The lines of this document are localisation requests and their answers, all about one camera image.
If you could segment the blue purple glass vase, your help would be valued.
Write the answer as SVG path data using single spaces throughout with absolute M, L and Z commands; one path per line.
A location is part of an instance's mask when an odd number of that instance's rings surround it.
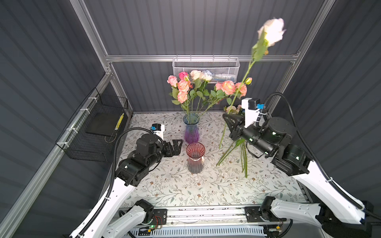
M 185 141 L 188 144 L 195 143 L 199 141 L 199 116 L 196 113 L 190 113 L 183 117 L 183 122 L 186 125 L 185 128 Z

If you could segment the red glass vase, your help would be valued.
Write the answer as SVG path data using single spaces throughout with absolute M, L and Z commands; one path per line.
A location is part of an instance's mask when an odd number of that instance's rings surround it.
M 204 169 L 205 147 L 199 142 L 191 143 L 186 148 L 188 156 L 188 170 L 192 174 L 199 174 Z

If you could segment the peach spray rose branch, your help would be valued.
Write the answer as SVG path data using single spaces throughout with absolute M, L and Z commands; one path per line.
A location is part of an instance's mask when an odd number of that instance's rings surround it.
M 247 95 L 247 86 L 250 85 L 252 81 L 253 79 L 249 77 L 244 79 L 243 82 L 233 83 L 233 81 L 228 80 L 223 83 L 215 84 L 212 90 L 206 91 L 208 93 L 208 99 L 203 103 L 206 105 L 206 109 L 202 111 L 202 114 L 224 100 L 228 103 L 227 107 L 233 106 L 236 99 L 241 99 Z

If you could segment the white rose stem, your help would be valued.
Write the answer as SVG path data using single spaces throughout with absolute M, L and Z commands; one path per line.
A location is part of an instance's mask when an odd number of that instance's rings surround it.
M 209 70 L 204 70 L 201 79 L 210 82 L 213 79 L 213 74 Z

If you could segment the pink cream spray rose stem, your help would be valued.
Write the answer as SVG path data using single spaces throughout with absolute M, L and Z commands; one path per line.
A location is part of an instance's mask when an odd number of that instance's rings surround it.
M 170 96 L 172 97 L 172 103 L 182 108 L 186 114 L 190 113 L 190 91 L 192 90 L 191 81 L 180 81 L 174 75 L 168 76 L 167 83 L 171 86 Z

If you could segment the hot pink rose stem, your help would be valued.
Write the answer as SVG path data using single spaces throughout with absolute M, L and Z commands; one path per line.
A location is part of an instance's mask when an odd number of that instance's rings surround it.
M 180 81 L 185 81 L 185 82 L 190 81 L 190 77 L 189 77 L 189 74 L 187 72 L 180 72 L 179 78 L 180 78 Z

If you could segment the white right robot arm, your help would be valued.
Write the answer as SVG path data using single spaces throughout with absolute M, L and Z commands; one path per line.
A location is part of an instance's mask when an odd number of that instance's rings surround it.
M 325 177 L 316 159 L 307 156 L 303 148 L 290 142 L 296 134 L 294 125 L 283 118 L 270 118 L 264 127 L 247 126 L 245 118 L 223 114 L 230 138 L 241 140 L 272 158 L 272 164 L 294 178 L 318 199 L 318 203 L 293 203 L 266 196 L 259 208 L 263 220 L 275 222 L 287 219 L 321 228 L 334 238 L 369 238 L 372 223 L 370 203 L 351 196 L 329 177 Z

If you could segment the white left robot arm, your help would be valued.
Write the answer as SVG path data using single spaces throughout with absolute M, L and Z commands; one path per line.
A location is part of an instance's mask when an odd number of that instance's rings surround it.
M 136 149 L 114 168 L 108 189 L 69 237 L 121 238 L 137 225 L 149 223 L 154 207 L 143 199 L 118 220 L 112 219 L 122 203 L 149 174 L 153 165 L 159 164 L 163 158 L 180 155 L 182 144 L 181 139 L 166 142 L 157 133 L 147 132 L 142 135 L 136 142 Z

